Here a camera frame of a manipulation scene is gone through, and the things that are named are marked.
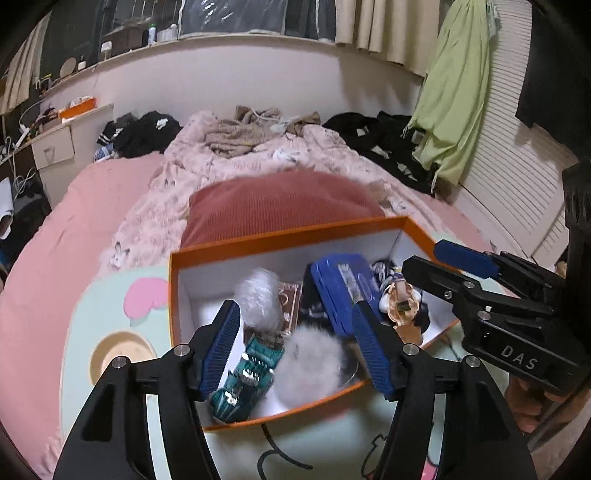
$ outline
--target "orange tray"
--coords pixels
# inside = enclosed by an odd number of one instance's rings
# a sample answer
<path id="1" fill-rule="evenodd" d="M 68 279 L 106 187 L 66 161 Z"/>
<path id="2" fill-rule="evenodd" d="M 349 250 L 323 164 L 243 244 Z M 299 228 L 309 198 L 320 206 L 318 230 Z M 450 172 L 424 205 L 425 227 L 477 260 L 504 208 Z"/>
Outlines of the orange tray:
<path id="1" fill-rule="evenodd" d="M 86 113 L 93 108 L 96 108 L 96 98 L 89 98 L 88 100 L 85 100 L 76 106 L 61 111 L 59 115 L 62 120 L 67 120 L 69 118 L 74 118 L 75 116 Z"/>

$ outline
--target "finger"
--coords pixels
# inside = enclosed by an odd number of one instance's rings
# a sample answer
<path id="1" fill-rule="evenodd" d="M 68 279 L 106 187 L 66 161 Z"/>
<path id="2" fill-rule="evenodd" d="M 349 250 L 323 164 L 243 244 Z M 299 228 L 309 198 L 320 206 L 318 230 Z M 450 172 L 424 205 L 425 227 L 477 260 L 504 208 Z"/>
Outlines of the finger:
<path id="1" fill-rule="evenodd" d="M 530 384 L 527 383 L 525 380 L 522 380 L 520 378 L 517 378 L 517 383 L 526 392 L 530 389 Z"/>
<path id="2" fill-rule="evenodd" d="M 556 402 L 556 403 L 564 403 L 568 398 L 568 395 L 566 397 L 559 397 L 558 395 L 552 395 L 552 393 L 549 393 L 549 392 L 544 392 L 544 396 L 548 400 L 552 400 L 553 402 Z"/>
<path id="3" fill-rule="evenodd" d="M 513 413 L 537 416 L 542 411 L 542 404 L 525 392 L 516 380 L 511 379 L 505 391 L 505 400 Z"/>
<path id="4" fill-rule="evenodd" d="M 515 415 L 515 420 L 519 429 L 525 433 L 532 433 L 540 424 L 539 421 L 529 415 L 517 414 Z"/>

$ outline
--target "white louvered door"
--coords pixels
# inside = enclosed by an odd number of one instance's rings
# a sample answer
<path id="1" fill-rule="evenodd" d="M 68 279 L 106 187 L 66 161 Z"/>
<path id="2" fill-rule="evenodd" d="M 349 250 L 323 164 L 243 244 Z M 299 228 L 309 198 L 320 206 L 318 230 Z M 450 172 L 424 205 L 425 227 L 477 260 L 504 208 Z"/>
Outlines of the white louvered door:
<path id="1" fill-rule="evenodd" d="M 461 184 L 526 255 L 539 255 L 545 263 L 564 243 L 561 172 L 576 159 L 543 129 L 529 129 L 515 117 L 530 50 L 531 5 L 527 0 L 495 2 L 501 30 L 492 55 L 490 95 Z"/>

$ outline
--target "blue plastic case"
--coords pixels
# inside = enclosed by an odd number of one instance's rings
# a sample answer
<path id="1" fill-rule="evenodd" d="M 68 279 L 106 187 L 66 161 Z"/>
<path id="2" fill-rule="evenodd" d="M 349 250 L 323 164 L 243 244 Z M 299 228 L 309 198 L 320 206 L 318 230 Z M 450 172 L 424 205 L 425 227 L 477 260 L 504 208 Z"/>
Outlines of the blue plastic case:
<path id="1" fill-rule="evenodd" d="M 312 264 L 311 273 L 338 336 L 348 338 L 353 335 L 351 317 L 355 302 L 359 300 L 366 300 L 381 318 L 379 285 L 361 255 L 327 255 Z"/>

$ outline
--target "white wall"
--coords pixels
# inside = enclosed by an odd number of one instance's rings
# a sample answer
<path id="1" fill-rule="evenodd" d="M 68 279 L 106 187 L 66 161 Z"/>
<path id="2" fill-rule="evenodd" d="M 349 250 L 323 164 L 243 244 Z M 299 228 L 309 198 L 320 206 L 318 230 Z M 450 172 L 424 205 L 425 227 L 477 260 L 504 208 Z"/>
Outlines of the white wall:
<path id="1" fill-rule="evenodd" d="M 61 108 L 81 95 L 133 111 L 169 113 L 182 124 L 200 109 L 231 117 L 237 105 L 375 116 L 414 110 L 421 78 L 366 54 L 317 41 L 261 35 L 187 38 L 143 48 L 81 72 L 49 92 Z"/>

